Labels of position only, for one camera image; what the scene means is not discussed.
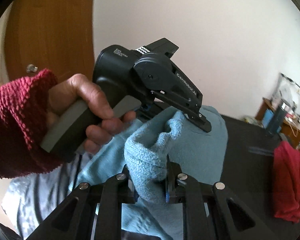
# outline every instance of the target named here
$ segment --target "silver screw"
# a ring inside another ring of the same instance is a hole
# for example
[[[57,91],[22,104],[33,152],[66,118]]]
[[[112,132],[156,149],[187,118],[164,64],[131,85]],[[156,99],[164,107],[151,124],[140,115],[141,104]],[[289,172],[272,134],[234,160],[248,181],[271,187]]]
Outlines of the silver screw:
[[[82,182],[79,184],[79,189],[86,189],[89,187],[89,183],[88,182]]]
[[[188,178],[188,175],[187,175],[187,174],[180,173],[180,174],[178,175],[178,179],[185,180],[185,179],[187,179],[187,178]]]
[[[118,180],[124,180],[126,177],[127,177],[126,174],[124,174],[124,173],[119,173],[119,174],[117,175],[116,178],[117,178]]]
[[[223,184],[222,182],[217,182],[216,183],[216,188],[217,189],[224,189],[226,186],[225,186],[225,184]]]
[[[26,72],[27,73],[34,73],[38,70],[37,66],[33,65],[33,64],[29,64],[27,67],[26,67]]]

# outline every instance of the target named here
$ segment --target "wooden door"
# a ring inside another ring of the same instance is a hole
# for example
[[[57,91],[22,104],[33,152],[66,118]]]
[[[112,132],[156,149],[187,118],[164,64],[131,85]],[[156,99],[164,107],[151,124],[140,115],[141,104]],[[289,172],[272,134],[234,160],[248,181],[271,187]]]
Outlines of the wooden door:
[[[93,0],[15,0],[7,24],[5,58],[10,80],[29,64],[51,69],[59,81],[75,73],[92,78]]]

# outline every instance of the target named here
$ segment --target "red cloth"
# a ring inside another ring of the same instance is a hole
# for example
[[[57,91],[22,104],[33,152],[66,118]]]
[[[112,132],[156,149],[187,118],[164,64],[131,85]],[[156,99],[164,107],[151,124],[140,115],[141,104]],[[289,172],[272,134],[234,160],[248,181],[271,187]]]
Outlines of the red cloth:
[[[40,148],[47,133],[48,90],[57,84],[49,70],[0,87],[0,178],[50,172],[61,160]]]
[[[300,220],[300,152],[288,142],[274,150],[272,197],[274,217]]]

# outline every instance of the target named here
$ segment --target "red sweater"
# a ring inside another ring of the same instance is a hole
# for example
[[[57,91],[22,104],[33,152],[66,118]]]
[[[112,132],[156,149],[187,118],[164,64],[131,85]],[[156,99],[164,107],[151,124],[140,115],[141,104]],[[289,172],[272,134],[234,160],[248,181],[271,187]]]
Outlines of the red sweater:
[[[47,133],[48,90],[56,84],[45,69],[0,87],[0,178],[50,172],[61,165],[40,148]]]

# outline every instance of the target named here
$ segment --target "human hand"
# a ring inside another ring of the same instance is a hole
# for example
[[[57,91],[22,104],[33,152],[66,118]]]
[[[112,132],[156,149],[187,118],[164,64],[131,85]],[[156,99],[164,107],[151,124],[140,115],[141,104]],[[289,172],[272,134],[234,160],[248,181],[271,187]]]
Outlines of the human hand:
[[[86,129],[88,139],[84,149],[92,154],[97,153],[102,145],[110,142],[112,136],[122,132],[136,118],[134,111],[127,112],[120,119],[115,118],[101,88],[85,75],[75,74],[49,90],[47,127],[50,128],[78,97],[88,104],[95,115],[103,119],[100,126],[90,125]]]

